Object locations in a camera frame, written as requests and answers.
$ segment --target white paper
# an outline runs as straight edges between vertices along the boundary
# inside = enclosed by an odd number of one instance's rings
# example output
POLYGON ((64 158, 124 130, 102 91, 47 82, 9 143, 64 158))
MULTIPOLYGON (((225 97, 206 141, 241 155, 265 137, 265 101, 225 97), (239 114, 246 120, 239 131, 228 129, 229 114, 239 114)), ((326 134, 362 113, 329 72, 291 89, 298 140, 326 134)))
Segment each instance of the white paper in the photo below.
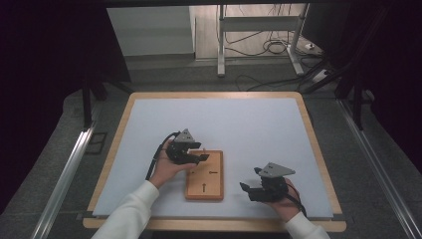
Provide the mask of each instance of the white paper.
POLYGON ((187 201, 185 174, 180 172, 160 188, 152 216, 277 217, 269 206, 251 202, 239 185, 259 186, 261 179, 254 167, 274 162, 296 171, 287 178, 301 193, 308 217, 332 217, 295 99, 136 100, 94 215, 110 215, 144 181, 162 141, 186 128, 202 147, 223 151, 224 199, 187 201))

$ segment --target wooden block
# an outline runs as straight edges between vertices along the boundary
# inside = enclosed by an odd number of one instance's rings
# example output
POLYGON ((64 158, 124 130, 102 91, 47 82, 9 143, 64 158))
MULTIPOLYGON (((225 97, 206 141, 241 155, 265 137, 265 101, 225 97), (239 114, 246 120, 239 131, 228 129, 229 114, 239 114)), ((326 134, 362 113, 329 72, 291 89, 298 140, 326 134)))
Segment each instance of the wooden block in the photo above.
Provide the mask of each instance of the wooden block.
POLYGON ((223 151, 191 150, 189 153, 209 154, 206 161, 186 172, 185 197, 188 200, 223 200, 223 151))

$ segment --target cable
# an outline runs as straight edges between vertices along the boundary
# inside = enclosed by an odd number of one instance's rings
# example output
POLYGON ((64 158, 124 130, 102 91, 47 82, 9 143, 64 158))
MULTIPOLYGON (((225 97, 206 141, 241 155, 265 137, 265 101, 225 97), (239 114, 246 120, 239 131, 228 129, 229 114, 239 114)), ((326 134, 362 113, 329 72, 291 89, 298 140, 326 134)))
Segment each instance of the cable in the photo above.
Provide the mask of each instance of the cable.
POLYGON ((151 177, 152 170, 153 170, 153 169, 154 169, 154 167, 155 167, 155 163, 157 162, 157 160, 158 160, 158 156, 159 156, 159 154, 161 153, 162 148, 164 147, 165 143, 166 143, 166 142, 167 142, 167 141, 168 141, 171 137, 173 137, 173 136, 178 136, 179 134, 180 134, 180 131, 179 131, 179 132, 173 132, 173 133, 171 133, 169 136, 167 136, 167 137, 165 138, 165 140, 162 142, 162 144, 160 144, 160 145, 159 145, 159 147, 157 148, 157 151, 155 152, 154 157, 152 158, 151 164, 149 165, 149 170, 148 170, 148 172, 146 173, 145 180, 149 180, 149 178, 151 177))
POLYGON ((299 210, 301 210, 303 213, 304 213, 304 215, 305 216, 307 216, 307 211, 305 210, 305 207, 304 207, 304 205, 302 204, 302 202, 301 202, 301 197, 299 196, 299 193, 298 193, 298 191, 294 188, 294 187, 292 187, 291 185, 289 185, 288 183, 287 183, 287 186, 289 186, 292 190, 294 190, 295 191, 295 193, 296 193, 296 195, 298 196, 298 199, 295 199, 292 195, 290 195, 289 193, 288 194, 286 194, 286 198, 288 198, 289 200, 291 200, 293 203, 295 203, 296 204, 296 206, 299 208, 299 210))

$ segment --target person's right hand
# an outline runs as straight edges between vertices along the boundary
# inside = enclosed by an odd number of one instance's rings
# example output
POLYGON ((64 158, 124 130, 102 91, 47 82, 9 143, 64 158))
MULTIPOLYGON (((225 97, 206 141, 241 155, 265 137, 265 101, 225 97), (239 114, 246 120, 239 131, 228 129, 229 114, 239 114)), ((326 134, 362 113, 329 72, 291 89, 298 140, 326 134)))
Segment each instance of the person's right hand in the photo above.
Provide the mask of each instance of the person's right hand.
POLYGON ((168 147, 170 140, 167 141, 160 152, 155 164, 154 172, 149 181, 156 187, 160 188, 165 182, 173 178, 179 171, 190 169, 196 166, 195 163, 174 164, 167 156, 165 149, 168 147))
MULTIPOLYGON (((288 178, 286 178, 286 183, 291 186, 291 187, 288 186, 289 194, 292 195, 295 199, 299 200, 299 196, 297 195, 297 192, 292 189, 292 187, 293 188, 295 187, 293 186, 292 182, 288 178)), ((265 204, 271 206, 277 212, 277 214, 279 214, 280 218, 284 222, 290 221, 290 219, 292 219, 294 216, 296 216, 300 212, 298 206, 286 197, 282 199, 281 201, 265 202, 265 204)))

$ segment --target wooden frame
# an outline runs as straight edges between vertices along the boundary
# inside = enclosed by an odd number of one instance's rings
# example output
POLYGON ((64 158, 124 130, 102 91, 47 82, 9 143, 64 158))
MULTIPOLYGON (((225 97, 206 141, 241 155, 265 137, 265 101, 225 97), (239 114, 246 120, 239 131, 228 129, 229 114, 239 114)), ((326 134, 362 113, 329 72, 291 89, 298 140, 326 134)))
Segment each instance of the wooden frame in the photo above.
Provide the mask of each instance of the wooden frame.
MULTIPOLYGON (((106 179, 111 170, 118 146, 124 129, 130 116, 131 109, 136 99, 273 99, 293 98, 296 99, 301 112, 304 125, 310 139, 316 164, 322 181, 328 194, 328 200, 334 214, 334 219, 326 221, 313 221, 322 226, 328 232, 342 232, 346 228, 344 220, 335 220, 342 216, 341 207, 332 186, 328 170, 317 143, 317 137, 311 124, 310 117, 305 107, 304 100, 299 93, 295 92, 179 92, 179 93, 134 93, 130 96, 126 108, 121 117, 111 147, 109 149, 103 171, 94 191, 88 211, 94 211, 100 194, 106 184, 106 179)), ((84 218, 84 226, 87 228, 99 228, 106 220, 104 218, 84 218)), ((274 219, 176 219, 176 218, 151 218, 146 226, 150 230, 186 230, 186 231, 243 231, 243 232, 280 232, 285 231, 283 223, 274 219)))

